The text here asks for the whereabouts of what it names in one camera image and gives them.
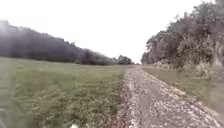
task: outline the distant tree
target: distant tree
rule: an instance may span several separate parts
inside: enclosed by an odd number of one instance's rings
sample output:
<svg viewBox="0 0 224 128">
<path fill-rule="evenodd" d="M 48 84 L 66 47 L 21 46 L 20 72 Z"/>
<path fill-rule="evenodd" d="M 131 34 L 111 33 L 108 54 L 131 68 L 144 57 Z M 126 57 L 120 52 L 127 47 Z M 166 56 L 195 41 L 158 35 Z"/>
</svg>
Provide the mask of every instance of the distant tree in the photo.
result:
<svg viewBox="0 0 224 128">
<path fill-rule="evenodd" d="M 130 58 L 126 57 L 126 56 L 120 55 L 118 57 L 117 64 L 119 64 L 119 65 L 129 65 L 129 64 L 132 64 L 132 60 Z"/>
</svg>

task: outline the green grass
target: green grass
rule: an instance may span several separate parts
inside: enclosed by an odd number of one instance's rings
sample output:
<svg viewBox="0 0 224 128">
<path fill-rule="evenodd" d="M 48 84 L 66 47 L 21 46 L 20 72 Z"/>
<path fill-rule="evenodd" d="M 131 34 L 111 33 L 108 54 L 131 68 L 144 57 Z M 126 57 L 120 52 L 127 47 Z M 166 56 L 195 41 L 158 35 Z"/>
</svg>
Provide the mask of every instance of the green grass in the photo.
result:
<svg viewBox="0 0 224 128">
<path fill-rule="evenodd" d="M 146 72 L 158 77 L 169 85 L 195 96 L 198 100 L 211 105 L 211 94 L 216 91 L 208 79 L 196 79 L 189 72 L 178 72 L 177 70 L 165 70 L 145 66 Z"/>
<path fill-rule="evenodd" d="M 0 58 L 0 64 L 9 76 L 10 111 L 19 122 L 16 127 L 67 128 L 75 123 L 99 128 L 117 112 L 124 66 L 7 58 Z"/>
</svg>

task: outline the foliage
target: foliage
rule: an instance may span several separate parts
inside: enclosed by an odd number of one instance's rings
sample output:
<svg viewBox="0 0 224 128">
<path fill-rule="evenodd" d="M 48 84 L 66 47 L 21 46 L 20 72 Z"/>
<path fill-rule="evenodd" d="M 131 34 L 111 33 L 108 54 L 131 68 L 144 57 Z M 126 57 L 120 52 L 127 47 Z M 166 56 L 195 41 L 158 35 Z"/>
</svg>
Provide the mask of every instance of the foliage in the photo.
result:
<svg viewBox="0 0 224 128">
<path fill-rule="evenodd" d="M 120 55 L 118 57 L 117 64 L 119 64 L 119 65 L 129 65 L 129 64 L 133 64 L 133 62 L 130 58 Z"/>
<path fill-rule="evenodd" d="M 224 8 L 221 4 L 202 3 L 190 14 L 171 22 L 147 41 L 142 63 L 167 60 L 175 68 L 191 63 L 213 64 L 215 58 L 224 64 Z"/>
<path fill-rule="evenodd" d="M 61 38 L 0 22 L 0 56 L 79 64 L 109 65 L 111 58 Z"/>
</svg>

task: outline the sky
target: sky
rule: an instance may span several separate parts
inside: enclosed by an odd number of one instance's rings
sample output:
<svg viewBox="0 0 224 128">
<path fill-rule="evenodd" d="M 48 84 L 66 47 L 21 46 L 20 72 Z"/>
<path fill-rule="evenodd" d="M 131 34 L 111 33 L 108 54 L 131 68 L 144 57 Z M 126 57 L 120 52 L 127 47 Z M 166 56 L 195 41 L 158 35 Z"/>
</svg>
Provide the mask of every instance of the sky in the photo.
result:
<svg viewBox="0 0 224 128">
<path fill-rule="evenodd" d="M 0 0 L 0 19 L 140 62 L 147 40 L 201 0 Z"/>
</svg>

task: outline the gravel path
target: gravel path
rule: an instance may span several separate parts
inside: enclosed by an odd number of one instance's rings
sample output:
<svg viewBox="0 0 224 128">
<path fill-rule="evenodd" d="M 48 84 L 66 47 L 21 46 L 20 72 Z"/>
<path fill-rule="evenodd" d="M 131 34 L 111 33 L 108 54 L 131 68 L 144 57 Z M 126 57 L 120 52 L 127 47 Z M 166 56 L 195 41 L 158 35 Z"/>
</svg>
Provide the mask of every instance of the gravel path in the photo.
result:
<svg viewBox="0 0 224 128">
<path fill-rule="evenodd" d="M 125 77 L 131 95 L 129 128 L 222 128 L 198 105 L 141 68 L 128 69 Z"/>
</svg>

